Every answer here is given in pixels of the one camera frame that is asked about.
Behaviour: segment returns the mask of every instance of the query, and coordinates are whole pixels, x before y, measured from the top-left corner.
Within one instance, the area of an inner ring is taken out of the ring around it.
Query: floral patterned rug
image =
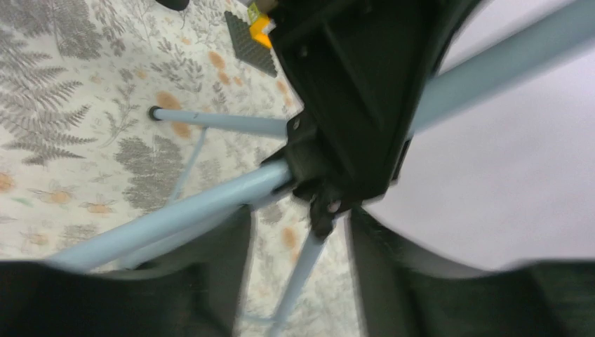
[[[8,0],[0,11],[0,257],[43,258],[162,207],[203,130],[146,109],[289,117],[296,98],[234,58],[223,17],[192,0]],[[183,197],[251,171],[277,140],[210,130]],[[274,311],[307,233],[285,198],[257,214],[244,310]],[[264,327],[242,320],[242,336]],[[360,336],[344,233],[331,235],[284,336]]]

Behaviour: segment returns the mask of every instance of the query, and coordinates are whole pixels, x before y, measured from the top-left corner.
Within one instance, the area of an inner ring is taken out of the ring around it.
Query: white fabric
[[[451,48],[464,60],[561,0],[497,0]],[[595,48],[414,137],[399,184],[368,210],[477,267],[595,258]]]

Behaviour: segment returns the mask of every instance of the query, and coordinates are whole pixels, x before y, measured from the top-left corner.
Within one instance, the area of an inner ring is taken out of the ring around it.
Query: screw
[[[333,201],[328,205],[328,212],[329,213],[336,213],[337,211],[339,211],[339,209],[341,208],[341,201],[337,200],[337,201]]]

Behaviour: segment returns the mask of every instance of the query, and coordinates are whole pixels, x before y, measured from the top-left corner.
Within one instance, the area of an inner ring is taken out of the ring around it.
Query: metal tube
[[[279,305],[272,317],[273,324],[268,331],[268,337],[278,337],[281,334],[281,330],[289,315],[291,315],[293,307],[295,307],[302,293],[302,288],[310,277],[323,248],[324,241],[315,237],[314,233],[310,231],[302,246],[300,258],[291,272],[283,298],[279,301]]]
[[[576,0],[426,85],[411,124],[419,132],[595,38],[595,1]]]
[[[173,191],[171,192],[166,205],[169,205],[169,204],[173,203],[174,201],[178,200],[178,198],[180,197],[180,194],[182,194],[182,188],[184,187],[186,180],[188,180],[188,176],[190,176],[190,172],[192,171],[194,162],[196,162],[196,158],[199,157],[199,153],[203,148],[207,130],[208,130],[208,128],[203,129],[203,132],[201,133],[201,137],[199,138],[199,141],[194,146],[194,150],[192,151],[192,154],[190,155],[190,159],[188,159],[188,162],[186,163],[184,172],[182,172],[182,175],[178,178],[178,181],[176,182],[175,187],[173,188]]]
[[[285,161],[272,162],[256,171],[180,200],[58,252],[49,256],[46,262],[58,264],[69,270],[88,272],[196,225],[204,218],[238,205],[249,204],[255,199],[264,198],[290,179],[291,174]]]
[[[284,197],[287,192],[289,191],[283,191],[269,195],[263,199],[251,202],[250,204],[252,211],[256,211],[261,207],[280,200],[280,198]],[[175,233],[174,235],[171,235],[165,239],[161,239],[157,242],[144,246],[121,258],[118,261],[118,267],[122,269],[133,269],[142,263],[147,262],[148,260],[152,260],[158,256],[169,253],[177,247],[182,246],[196,239],[197,237],[200,237],[202,234],[212,230],[213,228],[216,228],[220,223],[225,221],[227,217],[231,216],[237,209],[238,207],[232,207],[223,211],[222,213],[215,214],[210,218],[204,219],[187,228],[186,230],[183,230],[182,232]]]
[[[154,118],[164,121],[181,121],[223,130],[253,133],[274,138],[287,138],[285,119],[230,116],[228,114],[204,114],[202,112],[156,109]]]

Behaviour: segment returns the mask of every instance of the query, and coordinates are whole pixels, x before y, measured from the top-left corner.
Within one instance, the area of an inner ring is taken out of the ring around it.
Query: orange object
[[[252,39],[258,41],[268,49],[272,48],[271,40],[268,37],[269,32],[274,27],[271,19],[259,12],[255,4],[252,4],[248,8],[248,18],[250,19],[250,35]]]

